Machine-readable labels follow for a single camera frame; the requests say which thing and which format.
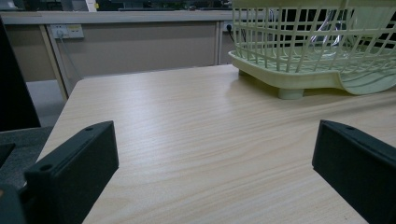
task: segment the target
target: screw hole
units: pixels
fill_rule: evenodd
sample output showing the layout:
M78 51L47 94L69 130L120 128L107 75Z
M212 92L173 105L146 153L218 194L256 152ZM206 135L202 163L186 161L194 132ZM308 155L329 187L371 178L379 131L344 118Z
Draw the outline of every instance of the screw hole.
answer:
M52 168L51 164L43 165L40 167L40 171L48 171L50 168Z

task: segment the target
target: wall socket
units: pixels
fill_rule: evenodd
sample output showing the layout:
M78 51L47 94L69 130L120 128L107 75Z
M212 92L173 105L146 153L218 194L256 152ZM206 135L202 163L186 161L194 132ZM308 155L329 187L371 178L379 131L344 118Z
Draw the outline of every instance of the wall socket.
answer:
M52 24L50 26L54 38L83 38L81 24Z
M223 22L223 32L228 32L228 30L227 30L228 25L231 25L231 27L233 27L233 21L224 21Z

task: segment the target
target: floor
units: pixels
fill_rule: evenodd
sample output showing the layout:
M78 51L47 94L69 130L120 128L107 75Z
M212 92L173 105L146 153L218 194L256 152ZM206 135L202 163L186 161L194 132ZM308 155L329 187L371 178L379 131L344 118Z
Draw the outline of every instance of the floor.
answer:
M56 80L27 82L41 127L53 127L64 109L65 101Z

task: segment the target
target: white desk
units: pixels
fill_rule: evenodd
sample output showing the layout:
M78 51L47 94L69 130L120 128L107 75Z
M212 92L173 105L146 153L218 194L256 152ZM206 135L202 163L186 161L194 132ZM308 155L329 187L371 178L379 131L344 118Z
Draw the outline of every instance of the white desk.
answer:
M40 158L114 120L120 169L85 223L365 223L311 165L318 124L396 146L396 90L276 89L231 65L79 82Z

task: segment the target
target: plastic dish rack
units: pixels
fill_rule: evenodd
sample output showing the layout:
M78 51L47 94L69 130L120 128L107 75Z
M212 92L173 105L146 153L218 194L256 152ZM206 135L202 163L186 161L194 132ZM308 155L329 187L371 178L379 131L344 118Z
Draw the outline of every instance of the plastic dish rack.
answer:
M352 94L396 84L396 0L233 0L233 65L279 88Z

